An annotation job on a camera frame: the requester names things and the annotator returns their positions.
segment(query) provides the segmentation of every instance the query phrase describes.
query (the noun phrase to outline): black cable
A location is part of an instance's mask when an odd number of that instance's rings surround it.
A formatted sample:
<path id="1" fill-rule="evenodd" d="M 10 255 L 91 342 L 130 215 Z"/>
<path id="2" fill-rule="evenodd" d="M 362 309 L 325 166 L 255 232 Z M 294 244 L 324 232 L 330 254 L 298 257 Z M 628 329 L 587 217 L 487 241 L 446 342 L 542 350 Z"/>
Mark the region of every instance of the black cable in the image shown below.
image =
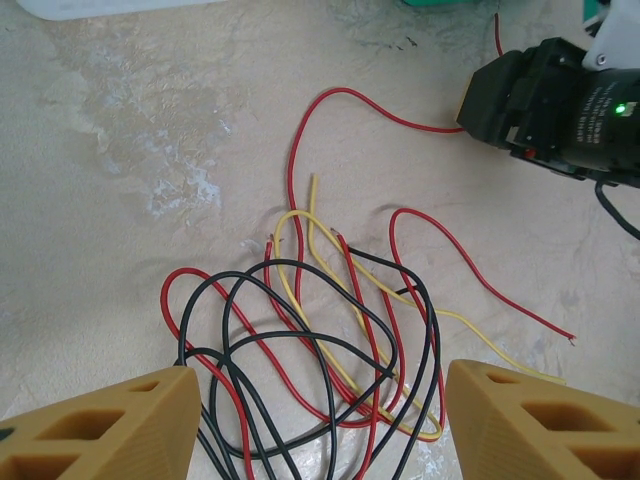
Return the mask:
<path id="1" fill-rule="evenodd" d="M 405 451 L 403 452 L 399 465 L 393 476 L 394 479 L 398 479 L 406 465 L 409 454 L 418 438 L 418 435 L 420 434 L 420 429 L 422 428 L 422 425 L 425 422 L 426 415 L 428 413 L 429 406 L 433 400 L 435 389 L 438 383 L 438 376 L 440 373 L 440 334 L 438 330 L 437 318 L 435 315 L 435 311 L 433 309 L 433 305 L 431 304 L 428 291 L 424 286 L 424 284 L 422 283 L 422 281 L 420 280 L 420 278 L 415 273 L 411 272 L 409 269 L 401 265 L 395 264 L 393 262 L 389 262 L 387 260 L 383 260 L 373 255 L 369 255 L 351 248 L 350 248 L 350 251 L 354 255 L 358 255 L 363 258 L 374 261 L 376 263 L 379 263 L 381 265 L 387 266 L 389 268 L 393 268 L 411 277 L 413 282 L 416 284 L 415 289 L 417 293 L 420 295 L 420 297 L 422 298 L 427 309 L 425 344 L 423 348 L 422 358 L 418 368 L 416 382 L 413 385 L 409 393 L 409 396 L 407 397 L 406 402 L 401 408 L 400 413 L 397 415 L 395 421 L 390 425 L 386 434 L 374 449 L 371 462 L 375 460 L 375 458 L 379 455 L 382 449 L 386 446 L 386 444 L 390 440 L 393 433 L 398 429 L 398 427 L 400 426 L 400 423 L 403 421 L 404 417 L 406 416 L 412 401 L 415 399 L 418 393 L 421 380 L 426 370 L 429 351 L 431 348 L 431 335 L 433 334 L 434 371 L 432 374 L 431 383 L 429 386 L 429 390 L 427 393 L 427 398 L 425 400 L 424 406 L 420 411 L 418 420 L 414 427 L 414 431 L 410 436 L 409 442 L 407 443 Z M 341 340 L 336 337 L 332 337 L 330 335 L 324 335 L 317 332 L 312 332 L 304 323 L 302 318 L 298 315 L 295 308 L 293 308 L 287 301 L 285 301 L 275 291 L 269 288 L 264 282 L 252 276 L 257 271 L 263 270 L 265 268 L 269 268 L 270 266 L 276 266 L 276 265 L 293 266 L 293 267 L 302 268 L 311 272 L 312 274 L 322 279 L 329 286 L 331 286 L 334 290 L 336 290 L 342 297 L 344 297 L 349 303 L 355 306 L 363 314 L 371 318 L 371 320 L 374 321 L 374 323 L 376 323 L 382 329 L 383 333 L 388 338 L 389 343 L 391 345 L 392 354 L 391 354 L 391 360 L 389 362 L 389 365 L 383 366 L 376 363 L 366 353 L 362 352 L 361 350 L 359 350 L 358 348 L 354 347 L 353 345 L 349 344 L 344 340 Z M 191 314 L 193 312 L 193 308 L 199 296 L 209 286 L 225 278 L 236 278 L 237 280 L 229 293 L 229 296 L 225 303 L 224 312 L 222 315 L 223 351 L 218 352 L 211 348 L 202 348 L 202 347 L 194 348 L 192 350 L 186 350 L 187 328 L 188 328 Z M 273 298 L 285 310 L 285 312 L 296 322 L 300 330 L 299 331 L 266 332 L 266 333 L 261 333 L 256 335 L 250 335 L 247 337 L 243 337 L 239 341 L 231 344 L 230 336 L 229 336 L 229 321 L 230 321 L 230 315 L 232 312 L 231 307 L 234 302 L 236 294 L 238 293 L 241 286 L 246 282 L 256 285 L 263 292 L 265 292 L 267 295 Z M 262 399 L 260 398 L 259 393 L 255 389 L 255 387 L 253 386 L 249 378 L 244 374 L 244 372 L 232 361 L 231 357 L 232 357 L 232 354 L 236 352 L 239 348 L 257 341 L 267 340 L 270 338 L 293 338 L 293 337 L 307 338 L 310 340 L 310 343 L 313 346 L 315 356 L 317 358 L 317 361 L 322 371 L 323 381 L 325 382 L 325 386 L 326 386 L 327 401 L 329 403 L 329 414 L 327 415 L 327 417 L 329 418 L 329 421 L 326 424 L 319 425 L 318 427 L 308 432 L 307 434 L 304 434 L 296 439 L 284 442 L 280 437 L 279 432 L 273 420 L 271 419 L 268 410 L 266 409 L 264 403 L 262 402 Z M 369 388 L 367 388 L 366 391 L 360 397 L 358 397 L 358 399 L 340 415 L 337 415 L 335 411 L 333 385 L 331 384 L 331 378 L 329 375 L 329 369 L 326 363 L 326 359 L 318 346 L 318 341 L 332 343 L 341 348 L 345 348 L 350 353 L 356 355 L 365 363 L 367 363 L 368 365 L 370 365 L 371 367 L 373 367 L 374 369 L 382 373 L 382 375 L 379 376 L 379 378 L 377 378 L 372 383 L 372 385 Z M 271 465 L 269 463 L 269 458 L 276 455 L 283 456 L 294 478 L 301 478 L 300 473 L 298 472 L 297 467 L 295 465 L 295 462 L 291 458 L 290 451 L 292 449 L 305 445 L 329 433 L 331 437 L 330 438 L 331 454 L 330 454 L 329 467 L 327 469 L 327 478 L 332 479 L 335 471 L 335 463 L 336 463 L 336 456 L 337 456 L 337 435 L 336 435 L 337 426 L 340 425 L 342 422 L 344 422 L 354 412 L 356 412 L 356 410 L 358 410 L 358 408 L 362 406 L 364 402 L 366 402 L 367 399 L 369 399 L 373 395 L 373 392 L 375 392 L 375 390 L 379 388 L 380 385 L 385 380 L 393 377 L 393 370 L 395 368 L 395 364 L 397 362 L 397 356 L 398 356 L 397 343 L 393 335 L 393 332 L 378 316 L 375 315 L 375 313 L 369 310 L 365 305 L 359 303 L 356 298 L 354 298 L 349 292 L 342 289 L 336 282 L 334 282 L 324 272 L 318 270 L 317 268 L 311 265 L 307 265 L 301 262 L 297 262 L 295 260 L 288 260 L 288 259 L 273 259 L 273 260 L 265 261 L 250 268 L 249 270 L 247 270 L 247 272 L 223 272 L 223 273 L 214 275 L 208 278 L 207 280 L 205 280 L 204 282 L 202 282 L 200 286 L 198 286 L 198 288 L 193 292 L 193 294 L 191 295 L 191 298 L 189 299 L 185 307 L 185 310 L 182 316 L 182 321 L 180 323 L 180 335 L 178 339 L 178 347 L 179 347 L 178 360 L 176 361 L 176 364 L 186 365 L 186 360 L 188 358 L 194 355 L 205 355 L 205 356 L 214 358 L 217 361 L 218 368 L 225 368 L 225 367 L 227 368 L 228 377 L 233 383 L 234 388 L 238 394 L 238 397 L 241 399 L 243 410 L 245 411 L 245 415 L 247 417 L 247 424 L 251 432 L 251 436 L 254 440 L 256 450 L 251 452 L 251 458 L 262 461 L 269 478 L 275 478 L 275 473 L 273 473 L 273 469 L 271 468 Z M 203 448 L 207 453 L 207 455 L 211 458 L 212 463 L 216 468 L 216 470 L 218 471 L 218 473 L 220 474 L 221 478 L 223 478 L 223 480 L 227 480 L 227 479 L 236 480 L 238 479 L 238 474 L 235 470 L 235 467 L 233 465 L 233 460 L 231 457 L 243 458 L 244 452 L 240 448 L 237 448 L 229 444 L 228 441 L 224 438 L 220 430 L 220 426 L 217 421 L 216 408 L 215 408 L 217 384 L 218 384 L 217 378 L 213 377 L 210 385 L 210 392 L 209 392 L 209 409 L 205 408 L 205 406 L 203 405 L 202 416 L 206 426 L 208 427 L 208 429 L 211 431 L 213 435 L 213 438 L 218 446 L 218 449 L 220 450 L 222 461 L 214 451 L 212 445 L 209 443 L 209 440 L 206 438 L 203 431 L 199 430 L 198 439 L 202 443 Z M 255 407 L 257 408 L 258 413 L 260 414 L 261 418 L 263 419 L 267 427 L 267 430 L 269 431 L 269 434 L 271 435 L 271 437 L 273 438 L 276 444 L 275 447 L 270 449 L 265 449 L 264 446 L 262 445 L 260 435 L 255 425 L 255 421 L 251 415 L 251 409 L 247 402 L 247 398 L 245 397 L 245 392 L 248 394 L 248 396 L 253 401 Z"/>
<path id="2" fill-rule="evenodd" d="M 433 374 L 431 376 L 431 383 L 429 384 L 427 397 L 424 401 L 422 409 L 420 410 L 420 414 L 418 415 L 418 420 L 416 421 L 416 424 L 413 428 L 413 432 L 411 433 L 409 442 L 407 443 L 407 446 L 402 454 L 398 467 L 396 468 L 396 471 L 392 477 L 394 480 L 397 480 L 400 478 L 400 475 L 402 474 L 402 471 L 404 470 L 407 464 L 407 461 L 409 460 L 409 455 L 411 454 L 411 450 L 413 450 L 413 447 L 418 439 L 418 435 L 420 435 L 420 430 L 422 429 L 422 426 L 424 425 L 424 421 L 427 418 L 427 414 L 429 413 L 429 408 L 431 406 L 431 402 L 433 400 L 433 396 L 435 394 L 436 387 L 438 385 L 438 377 L 440 375 L 440 329 L 438 327 L 438 319 L 436 316 L 435 309 L 433 308 L 433 304 L 431 303 L 431 299 L 429 298 L 429 292 L 427 291 L 427 288 L 425 287 L 422 280 L 420 280 L 420 277 L 418 277 L 415 273 L 413 273 L 411 270 L 409 270 L 408 268 L 400 264 L 389 262 L 388 260 L 384 260 L 374 255 L 361 252 L 360 250 L 356 250 L 355 248 L 352 248 L 352 247 L 349 247 L 349 252 L 351 252 L 353 255 L 362 257 L 366 260 L 370 260 L 380 265 L 393 268 L 394 270 L 397 270 L 409 276 L 415 282 L 416 284 L 415 290 L 422 297 L 422 300 L 427 309 L 427 318 L 425 319 L 426 328 L 425 328 L 424 349 L 423 349 L 422 358 L 420 359 L 420 364 L 418 366 L 416 381 L 413 384 L 413 388 L 411 389 L 411 392 L 407 396 L 407 399 L 404 405 L 402 406 L 402 408 L 400 409 L 400 412 L 398 413 L 395 421 L 391 424 L 391 427 L 389 428 L 387 433 L 384 435 L 382 440 L 380 440 L 380 443 L 374 449 L 373 456 L 371 459 L 372 462 L 373 460 L 376 459 L 376 457 L 380 454 L 382 449 L 389 442 L 389 440 L 391 439 L 391 436 L 400 425 L 400 422 L 402 422 L 402 420 L 404 419 L 409 407 L 413 403 L 413 400 L 418 393 L 418 388 L 420 387 L 420 382 L 422 381 L 422 377 L 424 375 L 424 371 L 427 366 L 427 360 L 429 358 L 429 350 L 431 346 L 431 332 L 433 330 L 434 368 L 433 368 Z"/>
<path id="3" fill-rule="evenodd" d="M 620 225 L 625 232 L 631 235 L 636 240 L 640 240 L 640 230 L 631 225 L 626 218 L 613 206 L 607 196 L 602 191 L 602 187 L 607 183 L 606 178 L 602 178 L 596 182 L 596 198 L 609 215 L 613 217 L 618 225 Z"/>

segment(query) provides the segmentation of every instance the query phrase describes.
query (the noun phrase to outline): marble surface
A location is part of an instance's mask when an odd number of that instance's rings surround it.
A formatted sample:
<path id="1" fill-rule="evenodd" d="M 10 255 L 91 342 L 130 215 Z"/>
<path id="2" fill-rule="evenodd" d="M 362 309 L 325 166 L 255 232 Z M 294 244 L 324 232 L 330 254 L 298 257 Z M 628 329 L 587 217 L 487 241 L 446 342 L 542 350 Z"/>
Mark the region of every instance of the marble surface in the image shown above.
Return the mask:
<path id="1" fill-rule="evenodd" d="M 214 273 L 260 260 L 286 210 L 292 134 L 318 92 L 350 86 L 405 118 L 450 125 L 468 76 L 495 56 L 497 8 L 503 45 L 522 49 L 554 35 L 586 45 L 580 4 L 487 0 L 414 10 L 393 0 L 228 0 L 49 23 L 0 0 L 0 416 L 174 361 L 158 302 L 165 276 L 180 266 Z M 640 245 L 599 208 L 593 185 L 511 160 L 466 135 L 404 129 L 337 97 L 318 110 L 303 140 L 296 171 L 303 204 L 311 172 L 320 175 L 320 216 L 356 245 L 389 256 L 392 209 L 421 209 L 459 237 L 494 285 L 578 340 L 571 346 L 500 304 L 440 233 L 402 219 L 404 260 L 437 307 L 465 314 L 529 366 L 640 404 Z M 637 192 L 619 188 L 611 197 L 640 223 Z M 283 247 L 292 245 L 288 233 Z M 340 264 L 328 246 L 322 251 Z M 176 315 L 195 285 L 176 285 Z M 332 294 L 312 281 L 303 292 L 323 331 L 362 344 Z M 263 298 L 247 291 L 240 301 L 262 328 L 273 328 Z M 203 302 L 192 338 L 220 345 L 220 307 L 213 297 Z M 422 333 L 412 333 L 422 323 L 398 312 L 415 372 Z M 440 323 L 445 368 L 454 358 L 504 365 L 463 325 Z M 302 391 L 323 405 L 301 348 L 274 348 Z M 247 349 L 238 361 L 284 435 L 311 428 L 314 419 L 275 373 L 252 368 L 255 361 L 263 368 L 262 359 Z M 226 399 L 220 409 L 237 439 Z M 340 433 L 345 478 L 365 435 Z M 396 436 L 367 478 L 389 478 L 404 442 Z M 305 478 L 322 478 L 326 447 L 318 441 L 296 451 Z M 189 478 L 213 472 L 197 446 Z M 448 429 L 440 442 L 415 449 L 404 478 L 460 478 Z"/>

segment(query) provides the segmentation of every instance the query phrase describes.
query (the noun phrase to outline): white plastic part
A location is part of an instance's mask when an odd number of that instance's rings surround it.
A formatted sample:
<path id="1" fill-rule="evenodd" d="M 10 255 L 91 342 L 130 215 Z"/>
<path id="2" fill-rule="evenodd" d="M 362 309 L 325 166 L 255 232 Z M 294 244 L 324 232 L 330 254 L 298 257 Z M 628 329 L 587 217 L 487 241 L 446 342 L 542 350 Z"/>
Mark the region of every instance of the white plastic part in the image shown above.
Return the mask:
<path id="1" fill-rule="evenodd" d="M 595 71 L 640 68 L 640 0 L 611 0 L 606 14 L 582 66 Z"/>
<path id="2" fill-rule="evenodd" d="M 45 20 L 71 20 L 222 0 L 18 0 L 27 12 Z"/>

